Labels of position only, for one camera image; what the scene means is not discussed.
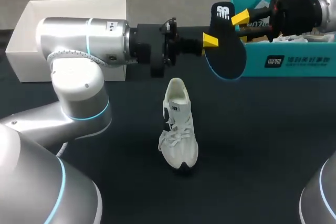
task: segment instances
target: dark tablecloth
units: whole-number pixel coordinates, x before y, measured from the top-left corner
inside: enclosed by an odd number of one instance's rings
[[[192,37],[201,30],[180,33]],[[149,26],[154,45],[156,33]],[[20,83],[3,52],[0,118],[57,100],[51,83]],[[187,86],[200,148],[188,176],[174,173],[157,149],[172,77]],[[298,224],[302,189],[336,150],[336,79],[224,82],[204,58],[181,55],[163,79],[133,65],[127,81],[107,82],[106,89],[110,128],[70,142],[63,155],[100,188],[103,224]]]

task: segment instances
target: black insole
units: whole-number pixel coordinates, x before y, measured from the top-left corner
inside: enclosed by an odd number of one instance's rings
[[[224,79],[239,78],[246,65],[245,47],[231,24],[234,15],[233,3],[218,2],[212,6],[208,33],[218,38],[219,46],[205,48],[205,55],[212,70]]]

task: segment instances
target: white cable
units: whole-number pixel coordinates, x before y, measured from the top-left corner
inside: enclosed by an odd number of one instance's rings
[[[61,155],[63,154],[63,152],[65,151],[65,149],[68,146],[68,142],[63,143],[61,149],[58,151],[58,153],[56,154],[56,157],[61,157]]]
[[[51,54],[48,55],[47,61],[48,61],[48,64],[49,64],[51,70],[53,70],[53,63],[52,62],[55,59],[59,59],[59,58],[88,58],[88,59],[94,61],[95,63],[97,63],[98,65],[101,65],[101,66],[106,67],[106,68],[116,67],[114,65],[107,64],[106,62],[102,61],[98,57],[87,54],[86,52],[82,52],[82,51],[78,51],[78,50],[63,50],[63,51],[55,51],[55,52],[52,52]]]

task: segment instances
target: white label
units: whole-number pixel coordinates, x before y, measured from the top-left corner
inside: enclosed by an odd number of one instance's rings
[[[230,19],[230,11],[227,6],[217,6],[217,17]]]

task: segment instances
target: white cardboard box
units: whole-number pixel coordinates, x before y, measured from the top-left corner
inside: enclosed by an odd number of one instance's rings
[[[126,19],[126,0],[29,1],[23,11],[6,55],[21,82],[51,81],[47,60],[37,52],[35,30],[47,17]],[[101,67],[106,81],[124,81],[126,66]]]

